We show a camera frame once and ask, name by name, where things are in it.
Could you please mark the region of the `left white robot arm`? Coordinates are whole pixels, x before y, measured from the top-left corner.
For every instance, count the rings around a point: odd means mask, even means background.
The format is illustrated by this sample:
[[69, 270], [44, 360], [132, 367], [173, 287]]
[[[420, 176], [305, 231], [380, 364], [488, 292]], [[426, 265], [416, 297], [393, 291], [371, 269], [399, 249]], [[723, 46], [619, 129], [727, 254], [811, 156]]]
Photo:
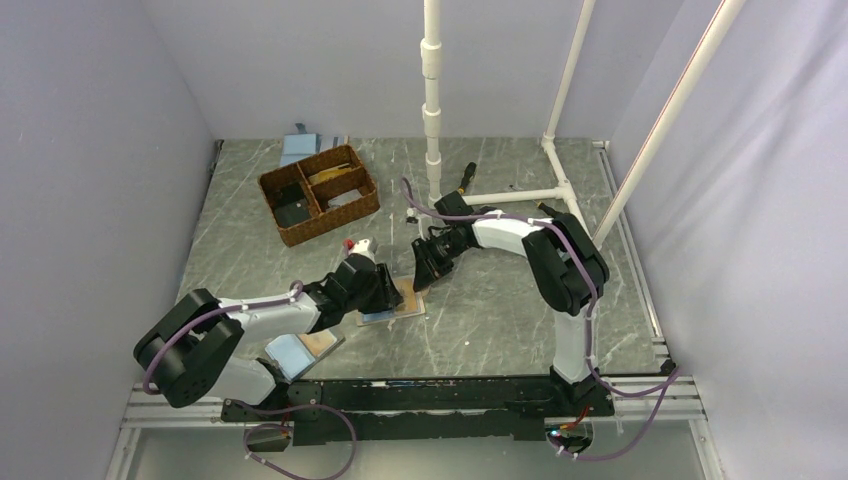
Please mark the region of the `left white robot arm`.
[[322, 332], [350, 312], [382, 313], [401, 302], [385, 264], [351, 254], [322, 279], [295, 281], [279, 295], [225, 299], [195, 289], [138, 341], [133, 357], [144, 370], [143, 391], [163, 396], [173, 408], [207, 395], [235, 395], [272, 420], [287, 406], [288, 394], [279, 386], [284, 378], [264, 360], [238, 357], [241, 346]]

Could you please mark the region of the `tan blue card holder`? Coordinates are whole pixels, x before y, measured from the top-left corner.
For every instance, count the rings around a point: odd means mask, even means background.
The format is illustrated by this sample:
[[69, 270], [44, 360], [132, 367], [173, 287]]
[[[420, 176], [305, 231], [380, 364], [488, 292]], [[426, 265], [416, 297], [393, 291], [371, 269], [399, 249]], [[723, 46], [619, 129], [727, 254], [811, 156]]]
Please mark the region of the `tan blue card holder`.
[[399, 319], [415, 317], [426, 313], [424, 295], [427, 289], [416, 292], [413, 288], [414, 276], [407, 275], [394, 280], [395, 287], [402, 296], [402, 302], [394, 309], [372, 314], [360, 314], [356, 324], [358, 327], [377, 325], [383, 322], [393, 322]]

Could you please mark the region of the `gold credit card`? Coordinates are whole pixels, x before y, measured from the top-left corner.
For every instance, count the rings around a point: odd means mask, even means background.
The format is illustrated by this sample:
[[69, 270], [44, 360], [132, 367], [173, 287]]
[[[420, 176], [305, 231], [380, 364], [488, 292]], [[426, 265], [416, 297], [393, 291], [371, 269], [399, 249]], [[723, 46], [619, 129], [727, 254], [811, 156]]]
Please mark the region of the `gold credit card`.
[[414, 278], [411, 276], [402, 277], [395, 281], [395, 286], [402, 296], [402, 302], [395, 310], [399, 317], [415, 316], [426, 312], [422, 294], [416, 292], [413, 285]]
[[343, 174], [349, 173], [352, 170], [353, 166], [350, 163], [336, 165], [310, 175], [308, 177], [308, 182], [310, 185], [317, 185], [329, 181], [331, 179], [337, 178]]

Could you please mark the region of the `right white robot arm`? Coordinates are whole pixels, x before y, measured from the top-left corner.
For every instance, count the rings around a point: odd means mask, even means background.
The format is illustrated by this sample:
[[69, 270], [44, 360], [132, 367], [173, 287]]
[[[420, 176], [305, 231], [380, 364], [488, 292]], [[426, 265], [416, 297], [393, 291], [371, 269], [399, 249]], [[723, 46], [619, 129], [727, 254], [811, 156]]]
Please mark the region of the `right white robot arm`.
[[413, 198], [409, 185], [402, 186], [402, 194], [411, 208], [444, 222], [412, 242], [415, 291], [447, 276], [454, 260], [471, 249], [502, 250], [528, 262], [539, 294], [554, 312], [552, 370], [562, 381], [552, 386], [551, 401], [564, 415], [578, 413], [590, 399], [585, 383], [595, 370], [589, 328], [610, 270], [576, 216], [532, 218], [495, 207], [476, 210], [457, 192], [428, 209]]

